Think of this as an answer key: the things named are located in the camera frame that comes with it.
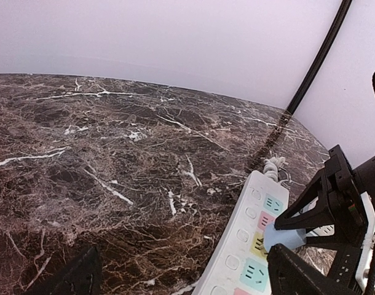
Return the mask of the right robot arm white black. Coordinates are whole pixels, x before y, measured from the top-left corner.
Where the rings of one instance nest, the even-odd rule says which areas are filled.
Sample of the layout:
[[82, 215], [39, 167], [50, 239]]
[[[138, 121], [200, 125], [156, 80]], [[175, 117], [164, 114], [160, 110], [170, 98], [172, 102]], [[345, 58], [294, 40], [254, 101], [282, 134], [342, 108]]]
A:
[[274, 294], [375, 293], [375, 120], [368, 112], [265, 234]]

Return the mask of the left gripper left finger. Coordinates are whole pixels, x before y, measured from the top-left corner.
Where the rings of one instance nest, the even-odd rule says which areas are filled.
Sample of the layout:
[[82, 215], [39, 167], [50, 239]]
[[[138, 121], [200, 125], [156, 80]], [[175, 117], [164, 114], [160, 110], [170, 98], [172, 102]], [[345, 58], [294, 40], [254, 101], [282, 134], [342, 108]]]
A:
[[100, 294], [102, 261], [96, 246], [85, 248], [58, 273], [24, 294]]

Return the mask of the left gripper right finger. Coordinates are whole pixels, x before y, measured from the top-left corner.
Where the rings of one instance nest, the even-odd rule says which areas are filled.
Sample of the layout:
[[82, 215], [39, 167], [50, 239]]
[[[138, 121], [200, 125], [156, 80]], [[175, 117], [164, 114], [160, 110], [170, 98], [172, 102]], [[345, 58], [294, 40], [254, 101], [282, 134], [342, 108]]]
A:
[[272, 294], [355, 294], [324, 276], [281, 243], [267, 256]]

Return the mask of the blue plug adapter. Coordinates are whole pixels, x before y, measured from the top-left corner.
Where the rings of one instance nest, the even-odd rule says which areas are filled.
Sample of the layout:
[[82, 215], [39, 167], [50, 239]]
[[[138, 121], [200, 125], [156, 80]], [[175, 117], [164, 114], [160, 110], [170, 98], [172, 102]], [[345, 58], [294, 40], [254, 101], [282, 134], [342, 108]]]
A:
[[280, 243], [289, 250], [295, 250], [305, 245], [306, 240], [305, 229], [277, 230], [272, 222], [264, 230], [263, 247], [269, 252], [274, 245]]

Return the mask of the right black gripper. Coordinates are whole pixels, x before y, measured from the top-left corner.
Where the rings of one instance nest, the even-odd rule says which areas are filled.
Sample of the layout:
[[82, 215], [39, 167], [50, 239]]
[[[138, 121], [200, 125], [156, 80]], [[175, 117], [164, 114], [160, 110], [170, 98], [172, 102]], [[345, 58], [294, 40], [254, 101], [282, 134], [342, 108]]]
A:
[[[340, 146], [303, 190], [275, 220], [276, 230], [301, 229], [305, 234], [321, 226], [334, 226], [332, 235], [318, 236], [316, 246], [334, 250], [328, 276], [350, 289], [361, 289], [355, 279], [361, 246], [368, 227], [361, 195], [367, 192], [375, 210], [375, 156], [352, 169]], [[366, 289], [375, 287], [375, 243]]]

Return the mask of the white multicolour power strip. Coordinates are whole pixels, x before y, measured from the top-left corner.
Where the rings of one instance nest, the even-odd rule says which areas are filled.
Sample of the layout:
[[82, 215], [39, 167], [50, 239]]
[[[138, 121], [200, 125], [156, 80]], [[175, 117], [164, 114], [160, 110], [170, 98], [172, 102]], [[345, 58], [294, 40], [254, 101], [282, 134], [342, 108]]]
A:
[[265, 159], [251, 172], [194, 294], [270, 294], [264, 231], [288, 208], [279, 170], [284, 157]]

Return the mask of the right black frame post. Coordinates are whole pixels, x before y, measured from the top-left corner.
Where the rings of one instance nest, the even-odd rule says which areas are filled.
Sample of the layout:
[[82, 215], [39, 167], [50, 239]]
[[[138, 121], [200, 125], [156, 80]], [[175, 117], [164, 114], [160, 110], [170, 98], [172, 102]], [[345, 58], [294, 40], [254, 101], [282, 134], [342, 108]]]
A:
[[322, 64], [324, 63], [338, 33], [341, 29], [341, 26], [346, 18], [346, 15], [350, 9], [352, 0], [343, 0], [340, 3], [340, 6], [336, 12], [336, 15], [331, 23], [331, 26], [312, 62], [306, 75], [304, 76], [300, 86], [298, 87], [296, 93], [289, 102], [287, 108], [285, 109], [284, 115], [282, 116], [287, 122], [295, 114], [297, 108], [301, 104], [303, 98], [305, 97], [308, 89], [312, 85], [314, 79], [316, 78]]

